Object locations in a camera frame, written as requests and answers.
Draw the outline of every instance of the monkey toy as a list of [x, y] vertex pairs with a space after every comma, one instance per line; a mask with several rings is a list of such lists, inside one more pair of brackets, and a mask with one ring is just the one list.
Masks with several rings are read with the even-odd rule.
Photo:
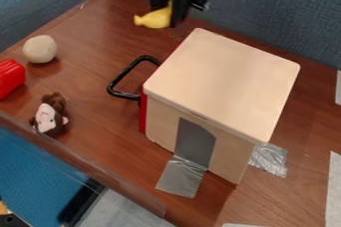
[[49, 136], [60, 134], [69, 119], [63, 116], [66, 101], [59, 93], [45, 95], [39, 105], [36, 115], [29, 120], [29, 124], [41, 133]]

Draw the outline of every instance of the handle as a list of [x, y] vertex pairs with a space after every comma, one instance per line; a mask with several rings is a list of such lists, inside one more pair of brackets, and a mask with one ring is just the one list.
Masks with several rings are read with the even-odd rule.
[[148, 61], [153, 63], [156, 66], [160, 66], [161, 62], [151, 56], [140, 56], [136, 58], [132, 63], [130, 63], [114, 80], [112, 80], [107, 86], [107, 92], [111, 96], [127, 99], [131, 101], [139, 101], [141, 95], [135, 95], [131, 93], [119, 92], [115, 90], [115, 86], [139, 63]]

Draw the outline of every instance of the wooden table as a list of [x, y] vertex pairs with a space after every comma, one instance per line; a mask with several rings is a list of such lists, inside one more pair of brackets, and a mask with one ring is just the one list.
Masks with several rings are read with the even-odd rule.
[[[27, 121], [40, 98], [60, 92], [68, 100], [70, 130], [59, 139], [107, 166], [167, 206], [177, 226], [243, 223], [276, 227], [324, 226], [330, 150], [341, 152], [341, 108], [334, 104], [336, 70], [244, 37], [188, 21], [178, 29], [151, 30], [133, 24], [148, 10], [143, 0], [87, 0], [33, 35], [49, 34], [58, 61], [27, 64], [25, 39], [1, 54], [27, 67], [27, 83], [0, 103], [2, 111]], [[139, 55], [164, 60], [194, 28], [203, 27], [293, 60], [302, 67], [272, 142], [287, 148], [285, 179], [249, 166], [238, 186], [207, 173], [195, 199], [155, 190], [171, 153], [138, 132], [136, 102], [115, 99], [108, 82]], [[143, 64], [120, 84], [137, 91], [155, 67]]]

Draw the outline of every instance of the monkey face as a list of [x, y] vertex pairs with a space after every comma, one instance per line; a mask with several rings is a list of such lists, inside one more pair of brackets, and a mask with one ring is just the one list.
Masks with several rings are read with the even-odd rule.
[[[56, 128], [56, 111], [48, 104], [41, 104], [35, 116], [36, 128], [40, 132], [47, 132]], [[68, 119], [63, 116], [63, 124], [68, 123]]]

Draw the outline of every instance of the wooden box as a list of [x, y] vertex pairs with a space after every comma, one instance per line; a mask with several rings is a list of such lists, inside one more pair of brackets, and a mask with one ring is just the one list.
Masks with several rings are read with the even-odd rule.
[[215, 136], [209, 171], [239, 183], [253, 150], [267, 144], [299, 65], [195, 29], [145, 82], [146, 135], [174, 151], [180, 118]]

